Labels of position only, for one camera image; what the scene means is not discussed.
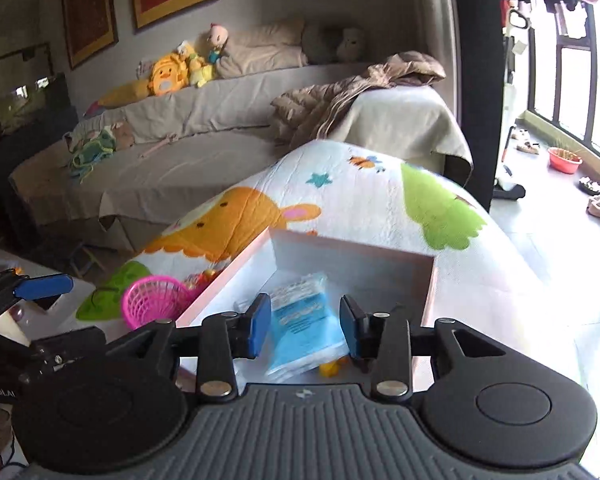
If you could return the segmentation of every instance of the tile floor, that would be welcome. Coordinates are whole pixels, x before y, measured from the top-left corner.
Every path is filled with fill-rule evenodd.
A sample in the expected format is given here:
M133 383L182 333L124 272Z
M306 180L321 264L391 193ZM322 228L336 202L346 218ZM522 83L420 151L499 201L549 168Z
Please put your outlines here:
M526 197L494 200L490 214L555 301L564 302L582 383L598 407L598 428L582 464L600 478L600 219L585 213L587 196L576 186L582 174L549 168L547 145L539 142L540 155L509 150L507 164Z

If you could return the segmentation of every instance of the wall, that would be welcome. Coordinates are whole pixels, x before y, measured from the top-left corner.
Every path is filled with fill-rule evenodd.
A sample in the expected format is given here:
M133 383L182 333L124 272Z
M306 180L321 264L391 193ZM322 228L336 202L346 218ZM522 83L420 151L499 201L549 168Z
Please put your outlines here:
M69 69L62 26L61 0L40 0L40 31L50 41L56 70L66 74L70 97L83 113L114 86L136 77L141 59L155 59L183 40L193 40L218 22L229 31L301 15L307 19L342 20L361 27L370 40L373 59L416 48L411 0L219 0L194 8L134 33L131 0L114 0L118 44Z

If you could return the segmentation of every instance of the pink basket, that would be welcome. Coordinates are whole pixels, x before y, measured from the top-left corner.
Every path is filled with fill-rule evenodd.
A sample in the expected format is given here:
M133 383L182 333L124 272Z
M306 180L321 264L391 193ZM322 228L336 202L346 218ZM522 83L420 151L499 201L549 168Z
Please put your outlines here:
M171 276L147 276L122 297L122 316L135 330L156 319L177 320L194 300L192 291Z

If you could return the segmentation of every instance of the gray ribbed panel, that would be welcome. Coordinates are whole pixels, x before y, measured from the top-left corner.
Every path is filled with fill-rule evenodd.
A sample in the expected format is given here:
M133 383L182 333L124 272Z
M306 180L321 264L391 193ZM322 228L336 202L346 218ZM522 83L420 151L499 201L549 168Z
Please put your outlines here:
M100 476L32 466L22 480L591 480L576 465L501 474L439 450L411 413L355 385L250 386L229 406L205 406L182 439L143 465Z

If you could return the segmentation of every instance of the cartoon animal ear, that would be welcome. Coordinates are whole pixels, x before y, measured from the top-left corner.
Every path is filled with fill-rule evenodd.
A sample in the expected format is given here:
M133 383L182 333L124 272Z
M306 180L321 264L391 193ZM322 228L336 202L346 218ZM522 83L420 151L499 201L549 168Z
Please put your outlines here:
M314 204L297 204L282 208L282 218L287 222L304 222L318 218L322 213L317 205Z

